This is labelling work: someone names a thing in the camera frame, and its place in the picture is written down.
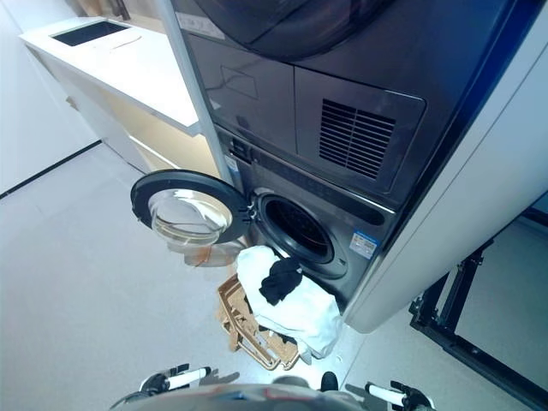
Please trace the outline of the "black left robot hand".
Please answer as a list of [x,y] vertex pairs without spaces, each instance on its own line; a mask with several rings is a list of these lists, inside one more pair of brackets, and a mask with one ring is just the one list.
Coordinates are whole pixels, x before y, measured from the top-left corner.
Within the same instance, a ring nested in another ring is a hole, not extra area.
[[221,375],[217,368],[202,366],[191,369],[188,363],[155,372],[145,378],[138,389],[139,393],[158,395],[172,390],[182,390],[193,386],[228,384],[240,377],[239,372]]

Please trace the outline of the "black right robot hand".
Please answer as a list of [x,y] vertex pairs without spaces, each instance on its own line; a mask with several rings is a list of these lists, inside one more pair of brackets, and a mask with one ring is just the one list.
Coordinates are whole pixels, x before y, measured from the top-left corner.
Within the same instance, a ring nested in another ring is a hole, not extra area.
[[390,406],[390,410],[435,410],[434,401],[421,390],[391,380],[388,388],[367,382],[363,387],[345,384],[345,390],[364,399],[375,398]]

